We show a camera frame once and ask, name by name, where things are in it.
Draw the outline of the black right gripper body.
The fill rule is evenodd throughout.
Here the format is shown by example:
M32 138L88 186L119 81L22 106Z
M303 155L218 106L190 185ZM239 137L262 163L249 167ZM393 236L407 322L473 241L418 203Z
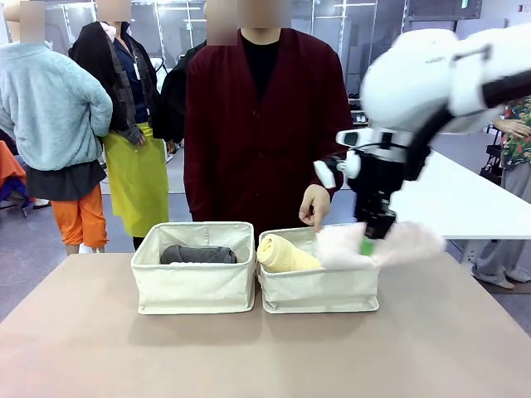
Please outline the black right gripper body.
M389 212L391 195L401 189L405 164L373 155L360 155L360 169L348 181L356 194L354 217L369 219Z

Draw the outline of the person's left hand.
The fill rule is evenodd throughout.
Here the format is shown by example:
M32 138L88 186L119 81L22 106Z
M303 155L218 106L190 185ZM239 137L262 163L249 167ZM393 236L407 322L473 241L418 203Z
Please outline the person's left hand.
M317 184L308 186L300 205L299 219L319 232L324 218L329 214L331 200L328 191Z

